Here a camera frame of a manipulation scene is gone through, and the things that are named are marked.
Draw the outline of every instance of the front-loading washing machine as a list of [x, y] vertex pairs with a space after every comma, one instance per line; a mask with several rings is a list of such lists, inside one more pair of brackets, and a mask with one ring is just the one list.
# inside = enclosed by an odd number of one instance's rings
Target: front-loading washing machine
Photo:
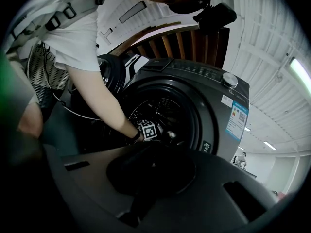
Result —
[[152, 59], [125, 86], [120, 104], [136, 127], [156, 124], [160, 140], [231, 161], [247, 121], [249, 84], [202, 63]]

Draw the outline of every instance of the black camera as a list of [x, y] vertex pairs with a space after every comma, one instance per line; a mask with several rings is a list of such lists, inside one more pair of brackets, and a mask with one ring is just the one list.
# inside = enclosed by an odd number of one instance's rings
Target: black camera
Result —
[[203, 34], [209, 34], [234, 22], [237, 19], [237, 14], [225, 3], [219, 3], [215, 7], [207, 6], [193, 19], [199, 23], [199, 28]]

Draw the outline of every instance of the qr code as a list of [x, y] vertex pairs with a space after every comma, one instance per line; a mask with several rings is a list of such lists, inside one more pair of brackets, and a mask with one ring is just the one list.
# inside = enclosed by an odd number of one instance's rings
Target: qr code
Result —
[[240, 113], [239, 120], [241, 120], [244, 123], [244, 121], [245, 121], [245, 114], [244, 113]]

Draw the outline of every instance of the black hair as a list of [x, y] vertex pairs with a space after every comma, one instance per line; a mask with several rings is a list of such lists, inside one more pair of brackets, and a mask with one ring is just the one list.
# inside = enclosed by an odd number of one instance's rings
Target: black hair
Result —
[[211, 0], [189, 0], [169, 5], [170, 10], [178, 14], [189, 14], [207, 7]]

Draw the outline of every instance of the wire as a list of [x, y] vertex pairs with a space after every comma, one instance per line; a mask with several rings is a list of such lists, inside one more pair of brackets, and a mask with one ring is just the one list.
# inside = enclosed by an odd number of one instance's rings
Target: wire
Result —
[[[47, 58], [47, 50], [45, 48], [45, 44], [42, 43], [42, 50], [43, 50], [43, 56], [44, 56], [44, 62], [43, 62], [43, 74], [44, 74], [44, 77], [45, 77], [45, 80], [48, 84], [48, 87], [52, 90], [51, 86], [50, 86], [50, 83], [49, 83], [49, 75], [48, 75], [48, 72], [46, 70], [46, 67], [47, 67], [47, 61], [48, 61], [48, 58]], [[66, 102], [60, 100], [56, 95], [55, 93], [53, 93], [54, 97], [62, 104], [62, 106], [68, 110], [69, 112], [79, 116], [79, 117], [82, 117], [82, 118], [85, 118], [85, 119], [90, 119], [90, 120], [95, 120], [95, 121], [102, 121], [101, 119], [96, 119], [96, 118], [91, 118], [91, 117], [87, 117], [87, 116], [82, 116], [74, 111], [72, 111], [71, 109], [69, 109], [67, 106], [66, 106]]]

